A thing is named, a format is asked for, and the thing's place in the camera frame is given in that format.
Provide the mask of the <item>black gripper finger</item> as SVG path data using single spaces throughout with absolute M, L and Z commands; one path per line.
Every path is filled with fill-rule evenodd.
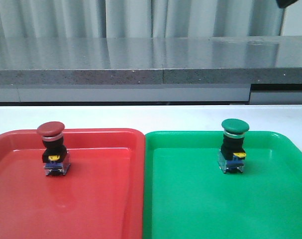
M 298 0 L 276 0 L 279 8 L 287 8 L 288 6 L 294 4 Z

